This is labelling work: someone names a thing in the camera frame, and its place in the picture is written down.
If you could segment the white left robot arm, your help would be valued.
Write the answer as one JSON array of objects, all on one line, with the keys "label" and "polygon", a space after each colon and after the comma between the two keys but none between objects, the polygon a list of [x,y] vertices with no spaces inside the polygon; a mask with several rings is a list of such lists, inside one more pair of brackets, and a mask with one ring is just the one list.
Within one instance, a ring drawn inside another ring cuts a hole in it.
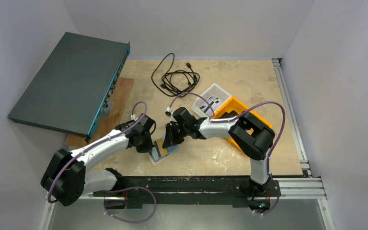
[{"label": "white left robot arm", "polygon": [[128,148],[135,148],[138,153],[150,152],[154,147],[151,129],[155,125],[152,118],[141,114],[138,119],[117,125],[104,137],[84,147],[70,152],[65,149],[56,151],[40,182],[47,190],[47,201],[59,202],[66,207],[86,193],[111,190],[120,178],[115,170],[89,171],[111,155]]}]

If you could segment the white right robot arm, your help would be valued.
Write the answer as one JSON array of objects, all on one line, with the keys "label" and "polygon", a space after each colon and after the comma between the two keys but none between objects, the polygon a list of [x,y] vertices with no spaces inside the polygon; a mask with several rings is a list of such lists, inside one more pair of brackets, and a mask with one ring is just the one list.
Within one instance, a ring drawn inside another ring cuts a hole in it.
[{"label": "white right robot arm", "polygon": [[195,118],[180,107],[172,113],[172,121],[165,125],[162,148],[183,143],[184,138],[193,139],[231,138],[250,158],[251,180],[264,185],[270,178],[269,161],[279,138],[273,129],[250,112],[228,119]]}]

